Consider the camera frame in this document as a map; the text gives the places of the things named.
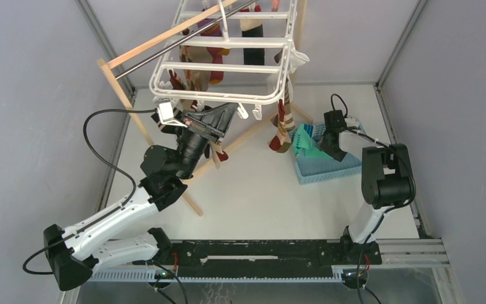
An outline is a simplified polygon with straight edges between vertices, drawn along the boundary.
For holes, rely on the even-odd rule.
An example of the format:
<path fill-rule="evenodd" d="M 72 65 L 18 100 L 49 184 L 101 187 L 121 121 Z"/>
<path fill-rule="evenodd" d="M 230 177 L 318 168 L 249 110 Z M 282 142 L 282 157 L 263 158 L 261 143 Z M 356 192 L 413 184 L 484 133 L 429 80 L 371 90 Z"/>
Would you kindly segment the white plastic sock hanger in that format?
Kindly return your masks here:
<path fill-rule="evenodd" d="M 234 5 L 239 6 L 240 3 L 244 3 L 246 1 L 237 1 Z M 291 1 L 286 1 L 282 3 L 278 11 L 288 11 L 289 5 Z M 253 1 L 254 5 L 251 8 L 245 8 L 245 11 L 253 10 L 255 12 L 266 12 L 271 11 L 271 5 L 267 4 L 263 1 Z M 228 25 L 228 34 L 231 38 L 243 38 L 240 30 L 240 20 L 234 17 L 227 19 Z M 285 36 L 285 25 L 286 21 L 281 19 L 266 19 L 263 22 L 263 37 L 284 37 Z M 267 68 L 276 68 L 278 67 L 278 63 L 275 62 L 274 57 L 278 54 L 282 48 L 264 48 L 265 49 L 265 64 L 261 67 Z M 211 65 L 245 65 L 244 64 L 244 49 L 241 48 L 230 48 L 230 54 L 223 58 L 223 64 L 211 64 Z M 180 46 L 172 49 L 168 53 L 168 61 L 180 61 Z M 227 101 L 224 98 L 224 94 L 248 94 L 251 96 L 269 96 L 271 95 L 275 89 L 269 89 L 267 85 L 267 78 L 271 73 L 264 73 L 264 72 L 251 72 L 251 73 L 238 73 L 233 71 L 226 71 L 224 72 L 224 78 L 221 83 L 218 85 L 210 85 L 209 89 L 205 92 L 208 93 L 219 93 L 221 96 L 218 98 L 218 101 L 215 102 L 230 102 L 235 103 L 233 101 Z M 185 79 L 184 70 L 180 68 L 164 68 L 161 71 L 161 74 L 158 79 L 158 87 L 163 90 L 178 90 L 178 91 L 187 91 L 191 92 L 187 89 L 187 82 Z M 286 85 L 286 89 L 288 90 L 287 93 L 283 95 L 283 99 L 289 99 L 292 96 L 293 85 Z M 214 102 L 209 100 L 197 100 L 197 99 L 184 99 L 184 98 L 173 98 L 173 97 L 162 97 L 160 99 L 171 99 L 174 101 L 183 101 L 183 100 L 195 100 L 198 102 L 208 101 Z M 253 109 L 254 105 L 252 104 L 245 104 L 244 108 L 246 110 L 246 116 L 253 116 Z"/>

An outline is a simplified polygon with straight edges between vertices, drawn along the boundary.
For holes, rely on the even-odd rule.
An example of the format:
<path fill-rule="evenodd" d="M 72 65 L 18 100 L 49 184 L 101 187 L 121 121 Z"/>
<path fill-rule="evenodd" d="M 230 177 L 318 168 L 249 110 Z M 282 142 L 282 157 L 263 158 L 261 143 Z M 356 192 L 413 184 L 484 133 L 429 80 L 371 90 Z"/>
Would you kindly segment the green white sock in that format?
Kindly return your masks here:
<path fill-rule="evenodd" d="M 317 147 L 325 131 L 326 127 L 324 124 L 300 124 L 290 134 L 295 155 L 306 158 L 329 158 L 325 152 Z"/>

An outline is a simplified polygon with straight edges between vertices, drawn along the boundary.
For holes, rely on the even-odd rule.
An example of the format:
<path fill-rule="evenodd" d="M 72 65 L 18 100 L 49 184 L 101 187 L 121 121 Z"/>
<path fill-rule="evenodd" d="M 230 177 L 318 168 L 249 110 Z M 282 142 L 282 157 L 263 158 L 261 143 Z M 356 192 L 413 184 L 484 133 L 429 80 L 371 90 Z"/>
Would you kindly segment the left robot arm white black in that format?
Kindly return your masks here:
<path fill-rule="evenodd" d="M 101 270 L 134 261 L 164 264 L 173 254 L 161 228 L 129 239 L 115 239 L 131 224 L 162 212 L 187 190 L 208 146 L 219 143 L 238 109 L 224 103 L 203 111 L 185 111 L 177 119 L 177 148 L 152 145 L 140 165 L 145 177 L 132 182 L 130 194 L 93 216 L 65 228 L 53 224 L 44 230 L 44 253 L 57 285 L 69 291 Z"/>

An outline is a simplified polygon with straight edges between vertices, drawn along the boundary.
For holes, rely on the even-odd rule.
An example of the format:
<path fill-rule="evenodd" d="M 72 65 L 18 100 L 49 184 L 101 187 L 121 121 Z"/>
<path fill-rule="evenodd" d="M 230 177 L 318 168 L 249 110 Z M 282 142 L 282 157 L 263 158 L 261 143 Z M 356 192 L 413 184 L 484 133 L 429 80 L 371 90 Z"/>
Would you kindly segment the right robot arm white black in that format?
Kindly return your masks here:
<path fill-rule="evenodd" d="M 409 151 L 404 144 L 385 144 L 363 130 L 348 126 L 340 110 L 324 115 L 325 132 L 316 145 L 341 162 L 347 155 L 361 162 L 361 193 L 364 204 L 346 227 L 348 242 L 340 246 L 347 263 L 358 263 L 366 253 L 364 244 L 375 240 L 375 233 L 388 213 L 410 205 L 416 196 L 416 182 Z"/>

